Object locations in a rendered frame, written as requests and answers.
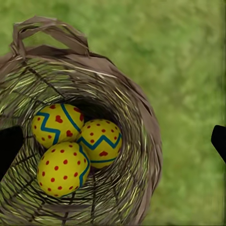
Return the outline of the wicker basket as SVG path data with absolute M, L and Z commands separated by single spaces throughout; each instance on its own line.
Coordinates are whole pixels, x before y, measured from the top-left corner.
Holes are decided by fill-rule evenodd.
M 38 22 L 43 25 L 29 25 Z M 63 26 L 65 31 L 55 25 Z M 68 49 L 48 44 L 24 47 L 22 40 L 39 32 L 51 36 Z M 0 200 L 0 213 L 7 217 L 7 219 L 0 217 L 0 226 L 10 226 L 5 221 L 15 226 L 37 226 L 32 221 L 45 225 L 38 221 L 44 220 L 41 218 L 43 216 L 62 220 L 61 226 L 73 220 L 81 221 L 74 226 L 82 226 L 88 222 L 90 226 L 141 226 L 150 210 L 151 197 L 162 180 L 163 170 L 160 125 L 142 87 L 122 73 L 109 58 L 90 52 L 85 33 L 57 18 L 34 16 L 24 22 L 14 23 L 12 37 L 13 41 L 8 45 L 11 51 L 0 55 L 0 105 L 11 92 L 12 95 L 18 94 L 18 97 L 10 104 L 7 102 L 3 111 L 3 107 L 0 110 L 0 130 L 9 128 L 11 121 L 12 126 L 21 126 L 24 131 L 24 144 L 7 170 L 12 181 L 6 175 L 2 179 L 8 190 L 0 184 L 0 194 L 4 199 L 4 203 Z M 42 60 L 30 62 L 34 58 Z M 39 65 L 51 65 L 55 68 L 32 69 Z M 12 74 L 15 75 L 20 71 L 22 73 L 19 76 L 12 78 Z M 31 78 L 31 83 L 18 87 L 23 80 L 32 75 L 35 77 Z M 57 76 L 69 78 L 49 82 L 56 80 Z M 42 88 L 39 94 L 34 94 L 43 84 L 46 87 Z M 51 95 L 48 89 L 55 93 L 54 99 L 46 100 Z M 28 99 L 26 108 L 16 115 Z M 95 109 L 90 113 L 82 111 L 88 121 L 95 119 L 92 114 L 98 119 L 106 119 L 104 115 L 108 114 L 110 120 L 119 128 L 122 134 L 121 151 L 110 166 L 103 169 L 90 167 L 85 184 L 77 190 L 88 194 L 77 197 L 75 191 L 71 196 L 55 198 L 31 185 L 31 183 L 39 185 L 36 174 L 39 163 L 35 155 L 41 160 L 48 149 L 40 145 L 34 135 L 29 136 L 30 125 L 33 116 L 44 106 L 71 103 L 77 103 L 75 106 L 79 108 L 92 106 L 84 104 L 84 101 L 105 110 L 104 114 Z M 19 164 L 27 180 L 19 174 L 16 167 Z M 20 180 L 16 178 L 13 167 L 26 185 L 22 183 L 21 178 Z M 13 185 L 16 192 L 6 180 Z M 28 186 L 36 194 L 31 192 Z M 1 187 L 9 194 L 9 199 Z M 120 198 L 121 191 L 126 187 L 129 189 Z M 39 207 L 33 205 L 22 192 L 43 203 L 40 205 L 36 201 Z M 29 206 L 19 203 L 15 200 L 16 197 Z M 116 201 L 113 205 L 103 207 L 110 200 Z M 83 204 L 89 201 L 93 202 Z M 5 205 L 11 206 L 16 211 L 6 208 Z M 132 205 L 131 212 L 123 218 L 122 215 Z M 25 207 L 33 210 L 34 214 L 28 212 Z M 84 212 L 91 212 L 84 216 L 91 218 L 79 219 L 78 215 Z M 106 213 L 110 214 L 94 225 L 94 221 Z

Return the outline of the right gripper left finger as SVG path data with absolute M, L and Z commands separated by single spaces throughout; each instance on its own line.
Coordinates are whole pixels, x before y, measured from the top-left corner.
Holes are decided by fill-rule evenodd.
M 24 131 L 19 125 L 0 130 L 0 181 L 24 144 Z

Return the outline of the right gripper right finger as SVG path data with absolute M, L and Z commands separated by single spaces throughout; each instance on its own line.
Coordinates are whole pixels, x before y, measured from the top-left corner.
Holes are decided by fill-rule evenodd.
M 226 163 L 226 127 L 216 125 L 212 133 L 211 142 Z

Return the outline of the easter egg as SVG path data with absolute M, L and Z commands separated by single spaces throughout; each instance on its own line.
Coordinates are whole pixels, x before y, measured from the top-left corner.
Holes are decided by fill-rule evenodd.
M 91 167 L 103 169 L 118 157 L 122 146 L 122 134 L 112 121 L 94 119 L 85 122 L 76 142 L 87 150 Z
M 36 112 L 30 128 L 32 128 L 37 142 L 50 149 L 63 141 L 77 143 L 78 134 L 85 121 L 81 108 L 73 104 L 52 104 L 44 106 Z
M 63 141 L 50 147 L 37 167 L 41 190 L 55 198 L 71 196 L 87 180 L 90 173 L 88 152 L 73 141 Z

